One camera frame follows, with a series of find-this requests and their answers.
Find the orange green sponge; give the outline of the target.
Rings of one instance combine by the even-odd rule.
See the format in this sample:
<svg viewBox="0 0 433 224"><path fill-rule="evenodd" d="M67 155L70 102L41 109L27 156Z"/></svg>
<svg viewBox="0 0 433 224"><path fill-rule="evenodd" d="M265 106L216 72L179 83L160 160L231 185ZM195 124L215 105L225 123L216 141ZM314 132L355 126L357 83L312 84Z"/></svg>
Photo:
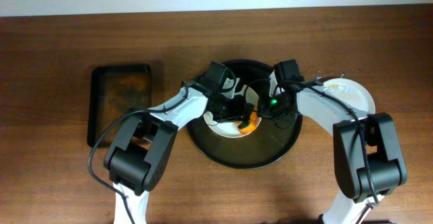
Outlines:
<svg viewBox="0 0 433 224"><path fill-rule="evenodd" d="M250 113L249 117L243 121L239 121L237 128L242 135L247 135L256 130L260 118L257 116L256 108Z"/></svg>

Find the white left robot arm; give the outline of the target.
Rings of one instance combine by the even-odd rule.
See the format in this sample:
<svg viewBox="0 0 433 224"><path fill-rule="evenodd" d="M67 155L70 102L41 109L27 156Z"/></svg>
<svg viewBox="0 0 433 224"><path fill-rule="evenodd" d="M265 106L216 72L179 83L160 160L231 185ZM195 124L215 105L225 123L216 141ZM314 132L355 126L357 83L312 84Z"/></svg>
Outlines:
<svg viewBox="0 0 433 224"><path fill-rule="evenodd" d="M252 115L258 94L238 81L221 84L189 81L165 103L129 112L116 121L119 129L104 158L109 187L116 194L115 223L145 223L150 192L162 178L179 129L203 115L225 136L238 122L256 125Z"/></svg>

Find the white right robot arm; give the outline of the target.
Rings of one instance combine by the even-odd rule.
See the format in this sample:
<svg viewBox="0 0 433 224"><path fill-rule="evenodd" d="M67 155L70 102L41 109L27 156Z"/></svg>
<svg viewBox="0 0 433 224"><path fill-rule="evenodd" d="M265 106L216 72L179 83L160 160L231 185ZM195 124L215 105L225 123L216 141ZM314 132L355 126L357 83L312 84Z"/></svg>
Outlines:
<svg viewBox="0 0 433 224"><path fill-rule="evenodd" d="M382 199L407 181L407 169L391 115L360 110L322 83L272 82L260 93L258 115L289 113L314 120L333 137L339 187L318 223L362 223Z"/></svg>

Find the cream plate with ketchup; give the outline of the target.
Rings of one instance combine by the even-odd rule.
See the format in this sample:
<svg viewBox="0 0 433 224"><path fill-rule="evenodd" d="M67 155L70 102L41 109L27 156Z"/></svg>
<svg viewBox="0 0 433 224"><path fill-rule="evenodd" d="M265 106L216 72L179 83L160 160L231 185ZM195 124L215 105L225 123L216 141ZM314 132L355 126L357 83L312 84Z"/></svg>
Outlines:
<svg viewBox="0 0 433 224"><path fill-rule="evenodd" d="M229 89L232 85L235 85L229 92L219 93L222 95L225 95L228 98L233 98L235 95L243 95L246 103L254 104L254 107L256 108L257 112L257 105L258 105L258 99L259 96L255 90L251 87L247 87L245 84L241 82L241 79L236 79L236 82L234 83L232 79L227 79L225 81L225 84L223 85L224 89ZM205 123L209 126L209 128L216 133L217 135L220 135L222 137L226 138L240 138L247 135L242 135L237 128L237 125L239 121L242 121L242 117L237 120L230 120L230 121L214 121L212 119L212 114L208 111L206 111L203 115Z"/></svg>

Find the pink plate with ketchup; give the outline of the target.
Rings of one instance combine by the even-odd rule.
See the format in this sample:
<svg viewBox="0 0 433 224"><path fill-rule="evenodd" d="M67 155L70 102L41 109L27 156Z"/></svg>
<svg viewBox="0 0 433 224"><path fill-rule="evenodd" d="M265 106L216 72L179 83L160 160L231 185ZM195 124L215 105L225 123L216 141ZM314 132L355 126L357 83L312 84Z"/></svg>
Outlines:
<svg viewBox="0 0 433 224"><path fill-rule="evenodd" d="M359 83L350 79L330 79L325 88L335 97L358 110L375 114L375 102L371 94Z"/></svg>

